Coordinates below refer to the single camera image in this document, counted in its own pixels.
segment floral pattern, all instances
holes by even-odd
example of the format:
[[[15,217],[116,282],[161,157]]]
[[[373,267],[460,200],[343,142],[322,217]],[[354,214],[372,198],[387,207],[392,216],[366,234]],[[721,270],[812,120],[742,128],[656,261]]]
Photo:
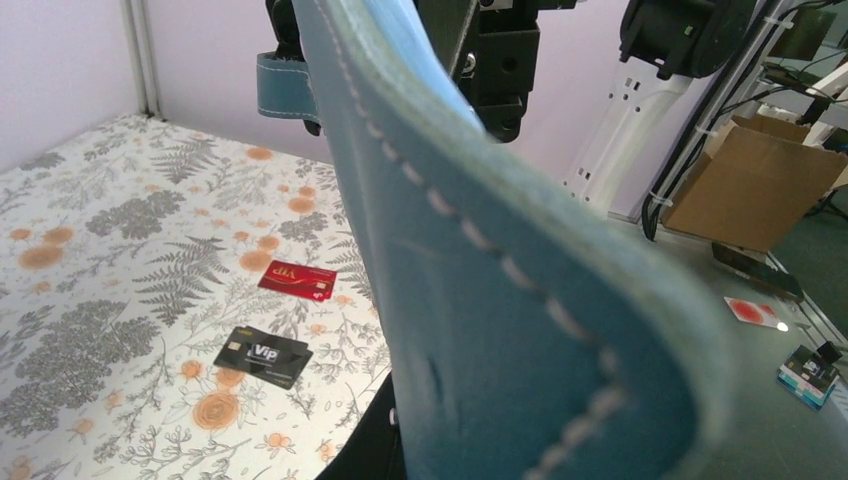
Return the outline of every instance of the floral pattern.
[[[0,224],[0,477],[314,478],[388,373],[328,165],[128,115],[0,175]],[[213,364],[242,325],[309,343],[291,390]]]

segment leather strap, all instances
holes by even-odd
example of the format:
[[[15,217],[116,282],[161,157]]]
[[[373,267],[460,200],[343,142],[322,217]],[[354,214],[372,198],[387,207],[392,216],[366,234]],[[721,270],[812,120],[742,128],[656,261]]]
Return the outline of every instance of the leather strap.
[[[259,113],[266,117],[322,123],[306,62],[282,60],[274,52],[256,56]]]

